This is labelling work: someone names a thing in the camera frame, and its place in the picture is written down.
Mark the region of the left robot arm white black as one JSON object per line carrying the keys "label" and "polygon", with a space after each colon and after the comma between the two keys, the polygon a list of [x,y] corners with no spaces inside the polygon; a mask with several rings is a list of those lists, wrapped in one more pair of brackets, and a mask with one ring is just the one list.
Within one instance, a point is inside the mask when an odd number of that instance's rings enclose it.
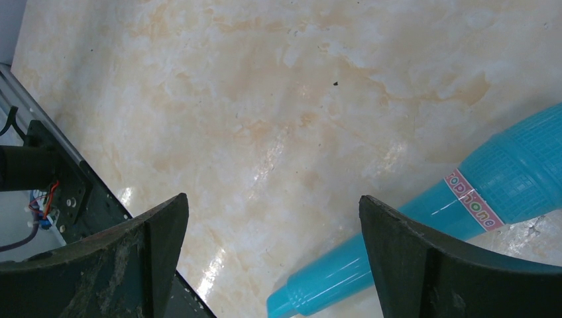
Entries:
{"label": "left robot arm white black", "polygon": [[60,155],[46,148],[1,146],[1,191],[46,189],[60,162]]}

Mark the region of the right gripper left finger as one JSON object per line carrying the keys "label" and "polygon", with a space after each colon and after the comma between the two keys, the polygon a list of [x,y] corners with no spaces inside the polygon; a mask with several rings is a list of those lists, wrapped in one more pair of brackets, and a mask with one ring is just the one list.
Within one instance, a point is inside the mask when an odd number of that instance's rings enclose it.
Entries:
{"label": "right gripper left finger", "polygon": [[2,317],[162,317],[188,224],[180,193],[142,215],[1,263]]}

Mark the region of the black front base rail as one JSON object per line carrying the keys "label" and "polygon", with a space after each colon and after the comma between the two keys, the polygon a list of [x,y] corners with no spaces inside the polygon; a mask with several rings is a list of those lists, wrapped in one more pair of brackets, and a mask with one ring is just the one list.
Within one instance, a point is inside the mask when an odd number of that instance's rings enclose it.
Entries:
{"label": "black front base rail", "polygon": [[[23,140],[21,146],[46,148],[61,157],[56,179],[46,189],[32,190],[47,193],[44,208],[63,246],[135,218],[6,65],[1,66],[1,109],[7,114],[2,132],[14,129]],[[212,316],[210,308],[176,269],[162,317]]]}

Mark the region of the teal microphone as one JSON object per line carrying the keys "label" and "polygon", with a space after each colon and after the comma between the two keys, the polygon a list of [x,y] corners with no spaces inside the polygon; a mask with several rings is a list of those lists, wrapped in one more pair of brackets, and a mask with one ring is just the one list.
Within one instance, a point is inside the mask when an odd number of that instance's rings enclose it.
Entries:
{"label": "teal microphone", "polygon": [[[400,212],[469,240],[561,208],[561,106],[493,135]],[[269,317],[309,316],[374,283],[357,234],[294,272],[266,302]]]}

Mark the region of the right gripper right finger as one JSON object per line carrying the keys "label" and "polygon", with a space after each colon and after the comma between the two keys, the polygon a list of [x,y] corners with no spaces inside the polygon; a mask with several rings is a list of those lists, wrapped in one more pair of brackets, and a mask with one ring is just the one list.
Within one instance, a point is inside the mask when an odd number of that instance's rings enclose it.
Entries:
{"label": "right gripper right finger", "polygon": [[359,217],[385,317],[560,317],[561,268],[471,245],[364,195]]}

